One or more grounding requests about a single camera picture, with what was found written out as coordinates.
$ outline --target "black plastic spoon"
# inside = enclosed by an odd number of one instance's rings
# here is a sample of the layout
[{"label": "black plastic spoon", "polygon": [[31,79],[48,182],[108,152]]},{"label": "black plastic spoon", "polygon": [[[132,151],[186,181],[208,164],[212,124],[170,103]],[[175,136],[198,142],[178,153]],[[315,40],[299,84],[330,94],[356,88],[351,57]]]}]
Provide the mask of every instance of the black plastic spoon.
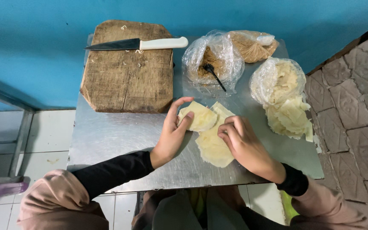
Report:
[{"label": "black plastic spoon", "polygon": [[205,64],[202,66],[207,72],[212,73],[212,75],[215,77],[215,79],[217,79],[218,83],[220,84],[221,88],[224,90],[224,92],[226,92],[227,90],[225,89],[225,87],[222,85],[221,81],[218,79],[218,77],[215,75],[214,73],[214,67],[211,64]]}]

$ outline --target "brown sleeve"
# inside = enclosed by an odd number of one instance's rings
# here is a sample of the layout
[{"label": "brown sleeve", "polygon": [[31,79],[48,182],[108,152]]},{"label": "brown sleeve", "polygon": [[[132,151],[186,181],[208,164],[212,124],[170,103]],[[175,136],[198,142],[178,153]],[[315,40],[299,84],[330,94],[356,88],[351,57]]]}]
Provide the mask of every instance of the brown sleeve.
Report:
[{"label": "brown sleeve", "polygon": [[23,229],[108,229],[100,205],[89,201],[84,186],[70,172],[53,170],[28,189],[17,224]]},{"label": "brown sleeve", "polygon": [[308,190],[302,196],[293,196],[292,206],[300,215],[292,218],[291,226],[314,230],[367,229],[367,218],[349,207],[341,193],[308,180]]}]

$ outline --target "clear plastic wrap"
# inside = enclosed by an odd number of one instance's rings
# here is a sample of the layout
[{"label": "clear plastic wrap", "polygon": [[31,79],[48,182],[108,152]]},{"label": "clear plastic wrap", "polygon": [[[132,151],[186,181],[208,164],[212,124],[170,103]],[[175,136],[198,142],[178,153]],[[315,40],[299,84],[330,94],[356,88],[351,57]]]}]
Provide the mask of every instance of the clear plastic wrap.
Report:
[{"label": "clear plastic wrap", "polygon": [[274,35],[263,32],[236,30],[229,35],[246,63],[267,59],[279,45]]},{"label": "clear plastic wrap", "polygon": [[269,57],[252,74],[249,86],[256,101],[270,106],[299,96],[305,83],[305,73],[297,62]]},{"label": "clear plastic wrap", "polygon": [[[219,67],[214,66],[214,72],[224,85],[226,92],[222,90],[212,74],[201,73],[204,70],[199,67],[206,49],[212,52],[220,64]],[[218,30],[210,31],[206,36],[195,40],[182,57],[183,75],[188,77],[190,83],[198,91],[213,97],[228,97],[236,93],[235,85],[244,69],[245,62],[238,50],[234,48],[229,34]]]}]

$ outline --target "purple bottle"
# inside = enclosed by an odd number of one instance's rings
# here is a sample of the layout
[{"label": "purple bottle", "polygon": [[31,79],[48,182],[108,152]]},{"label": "purple bottle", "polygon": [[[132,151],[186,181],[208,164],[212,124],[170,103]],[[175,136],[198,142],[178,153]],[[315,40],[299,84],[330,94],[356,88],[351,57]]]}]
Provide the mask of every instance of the purple bottle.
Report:
[{"label": "purple bottle", "polygon": [[22,193],[27,190],[28,186],[26,182],[0,184],[0,196]]}]

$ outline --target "stainless steel table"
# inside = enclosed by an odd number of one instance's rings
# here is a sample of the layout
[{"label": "stainless steel table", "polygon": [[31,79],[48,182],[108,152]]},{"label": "stainless steel table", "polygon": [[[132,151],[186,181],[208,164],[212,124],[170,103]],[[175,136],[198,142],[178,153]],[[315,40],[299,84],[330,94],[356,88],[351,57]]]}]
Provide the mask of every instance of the stainless steel table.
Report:
[{"label": "stainless steel table", "polygon": [[[197,37],[190,37],[191,43]],[[246,64],[243,76],[236,85],[235,95],[214,99],[204,97],[192,88],[181,73],[181,57],[185,49],[174,49],[174,97],[193,96],[197,102],[212,106],[219,101],[237,115],[249,118],[254,131],[268,152],[312,178],[323,178],[323,171],[313,143],[291,139],[273,133],[267,124],[265,111],[249,92],[249,78],[262,63]],[[283,40],[273,54],[288,58]],[[166,114],[101,113],[94,112],[79,94],[75,127],[69,150],[67,169],[74,171],[108,160],[118,155],[153,148],[160,136]],[[189,187],[264,183],[266,180],[248,172],[236,160],[226,168],[203,162],[195,143],[196,132],[187,132],[179,153],[166,165],[139,180],[117,186],[109,192],[131,192]]]}]

